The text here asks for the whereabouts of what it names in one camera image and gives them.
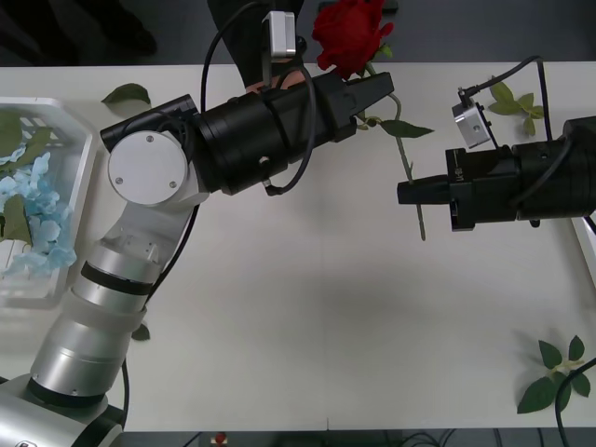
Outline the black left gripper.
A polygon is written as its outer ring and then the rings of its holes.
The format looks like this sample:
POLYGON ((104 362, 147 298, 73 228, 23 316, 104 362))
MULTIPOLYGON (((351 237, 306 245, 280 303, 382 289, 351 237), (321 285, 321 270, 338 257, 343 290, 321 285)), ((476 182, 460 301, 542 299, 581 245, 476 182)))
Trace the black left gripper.
POLYGON ((345 81, 337 74, 313 78, 316 119, 310 118, 310 100, 305 83, 287 89, 275 88, 263 95, 271 112, 280 146, 271 152, 274 164, 290 164, 304 155, 311 132, 314 146, 342 142, 357 132, 357 120, 366 109, 394 91, 390 73, 382 72, 345 81))

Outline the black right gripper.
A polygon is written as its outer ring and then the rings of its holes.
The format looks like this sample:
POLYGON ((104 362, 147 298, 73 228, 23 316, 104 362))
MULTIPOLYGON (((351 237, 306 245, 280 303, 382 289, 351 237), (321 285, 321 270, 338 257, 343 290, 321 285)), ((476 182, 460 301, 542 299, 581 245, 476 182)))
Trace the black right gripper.
POLYGON ((520 169, 508 146, 478 152, 451 149, 446 152, 446 163, 447 175, 399 183, 399 203, 449 203, 454 231, 471 231, 477 224, 516 219, 517 209, 510 200, 520 191, 520 169))

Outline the person's hand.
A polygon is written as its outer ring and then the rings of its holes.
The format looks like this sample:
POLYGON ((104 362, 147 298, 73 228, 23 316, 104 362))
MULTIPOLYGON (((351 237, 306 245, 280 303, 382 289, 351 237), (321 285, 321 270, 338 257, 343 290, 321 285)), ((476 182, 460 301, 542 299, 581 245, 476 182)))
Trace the person's hand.
MULTIPOLYGON (((303 83, 305 81, 305 77, 301 71, 292 71, 290 72, 285 78, 283 78, 282 82, 279 81, 279 76, 275 76, 272 78, 271 86, 278 87, 281 89, 288 89, 293 85, 303 83)), ((259 93, 265 87, 265 83, 263 81, 254 83, 246 87, 246 92, 255 92, 259 93)))

